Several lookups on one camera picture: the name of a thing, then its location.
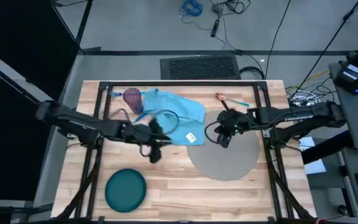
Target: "purple cup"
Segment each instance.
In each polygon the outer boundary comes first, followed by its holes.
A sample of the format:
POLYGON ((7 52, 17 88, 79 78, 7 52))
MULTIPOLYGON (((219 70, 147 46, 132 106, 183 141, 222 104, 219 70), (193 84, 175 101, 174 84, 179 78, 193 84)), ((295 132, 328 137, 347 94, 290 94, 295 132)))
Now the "purple cup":
POLYGON ((125 90, 122 97, 135 114, 143 112, 142 94, 138 89, 129 88, 125 90))

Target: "wooden table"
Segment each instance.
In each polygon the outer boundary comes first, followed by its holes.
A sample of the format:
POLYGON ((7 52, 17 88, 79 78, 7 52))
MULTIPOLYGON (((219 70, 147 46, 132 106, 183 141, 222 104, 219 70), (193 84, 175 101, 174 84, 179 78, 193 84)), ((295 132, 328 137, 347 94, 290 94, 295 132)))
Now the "wooden table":
MULTIPOLYGON (((93 114, 99 81, 83 83, 77 110, 93 114)), ((267 81, 270 102, 273 107, 287 108, 288 102, 281 80, 267 81)), ((147 91, 153 86, 133 86, 147 91)), ((128 86, 115 86, 113 91, 123 92, 128 86)), ((250 103, 255 107, 252 87, 248 86, 158 86, 160 91, 171 91, 182 97, 202 103, 206 111, 223 110, 222 104, 214 98, 219 91, 229 98, 250 103)), ((228 101, 229 107, 245 112, 245 108, 228 101)), ((122 97, 113 98, 110 112, 125 108, 131 110, 122 97)), ((114 119, 123 118, 117 115, 114 119)), ((104 141, 101 169, 93 210, 93 220, 104 216, 106 220, 136 221, 265 221, 275 216, 260 131, 260 156, 254 169, 245 177, 233 181, 218 181, 203 176, 188 157, 186 146, 167 146, 162 149, 163 157, 151 164, 148 158, 139 154, 139 147, 121 142, 104 141), (134 168, 147 180, 147 196, 143 204, 134 212, 117 213, 111 210, 104 200, 104 187, 110 176, 119 169, 134 168)), ((297 147, 297 142, 288 143, 297 147)), ((52 216, 57 216, 68 205, 80 185, 86 149, 72 146, 67 149, 60 176, 52 216)), ((306 178, 300 153, 294 149, 282 149, 288 186, 297 200, 311 215, 315 216, 308 179, 306 178)), ((280 204, 285 217, 285 206, 280 193, 280 204)), ((89 189, 84 197, 82 216, 88 204, 89 189)))

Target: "concrete floor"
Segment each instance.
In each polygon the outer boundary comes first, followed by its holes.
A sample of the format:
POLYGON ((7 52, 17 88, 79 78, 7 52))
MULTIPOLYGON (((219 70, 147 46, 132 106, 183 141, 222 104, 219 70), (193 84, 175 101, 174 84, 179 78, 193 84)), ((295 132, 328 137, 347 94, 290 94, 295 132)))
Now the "concrete floor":
MULTIPOLYGON (((61 0, 63 4, 76 0, 61 0)), ((211 27, 216 16, 211 12, 211 3, 200 0, 204 12, 196 21, 201 27, 211 27)), ((237 49, 270 50, 274 34, 288 0, 253 0, 241 15, 226 16, 227 38, 237 49)), ((278 33, 274 50, 323 50, 342 17, 355 4, 356 0, 296 0, 292 1, 286 18, 278 33)), ((94 0, 86 25, 81 47, 98 47, 102 50, 220 50, 222 43, 209 36, 209 31, 199 30, 193 24, 181 22, 179 7, 182 0, 94 0)), ((73 35, 78 32, 86 3, 58 8, 73 35)), ((218 36, 224 39, 223 26, 218 36)), ((358 50, 358 12, 342 28, 329 50, 358 50)), ((161 58, 178 56, 84 56, 79 55, 71 71, 62 96, 65 105, 75 107, 83 80, 159 80, 161 58)), ((267 56, 254 55, 265 70, 267 56)), ((297 85, 307 75, 318 56, 282 56, 270 58, 268 79, 283 80, 286 86, 297 85)), ((328 65, 344 56, 324 56, 313 73, 328 68, 328 65)), ((255 66, 248 56, 237 56, 239 67, 255 66)), ((322 76, 309 84, 321 82, 322 76)), ((254 79, 252 74, 243 74, 243 79, 254 79)), ((327 87, 333 89, 331 81, 327 87)), ((321 128, 313 131, 315 138, 330 138, 342 129, 321 128)), ((52 203, 64 160, 66 140, 58 134, 53 135, 49 154, 46 158, 40 187, 34 205, 52 203)), ((322 202, 327 193, 320 189, 313 193, 316 205, 322 202)), ((319 217, 338 216, 334 210, 316 206, 319 217)), ((47 218, 49 214, 36 215, 31 220, 47 218)))

